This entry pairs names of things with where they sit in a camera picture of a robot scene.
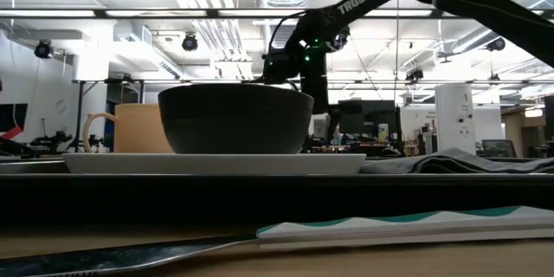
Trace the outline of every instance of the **black robotic arm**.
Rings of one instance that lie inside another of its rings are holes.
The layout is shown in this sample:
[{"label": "black robotic arm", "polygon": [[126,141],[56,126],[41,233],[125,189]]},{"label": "black robotic arm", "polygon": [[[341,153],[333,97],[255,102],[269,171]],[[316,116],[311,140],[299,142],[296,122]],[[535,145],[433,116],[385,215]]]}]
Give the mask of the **black robotic arm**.
[{"label": "black robotic arm", "polygon": [[[341,48],[348,24],[390,0],[343,0],[331,6],[307,10],[283,49],[269,47],[262,79],[282,83],[300,75],[302,92],[316,101],[314,113],[327,111],[325,54]],[[457,16],[473,18],[531,55],[554,67],[549,40],[554,25],[511,0],[417,0]],[[319,61],[318,65],[306,64]]]}]

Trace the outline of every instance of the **folded towel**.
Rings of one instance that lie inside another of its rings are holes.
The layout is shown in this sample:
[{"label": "folded towel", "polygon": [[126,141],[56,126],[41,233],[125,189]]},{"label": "folded towel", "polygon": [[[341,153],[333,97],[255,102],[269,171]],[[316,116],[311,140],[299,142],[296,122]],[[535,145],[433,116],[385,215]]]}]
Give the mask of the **folded towel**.
[{"label": "folded towel", "polygon": [[426,156],[366,160],[360,173],[554,173],[554,158],[502,163],[449,148]]}]

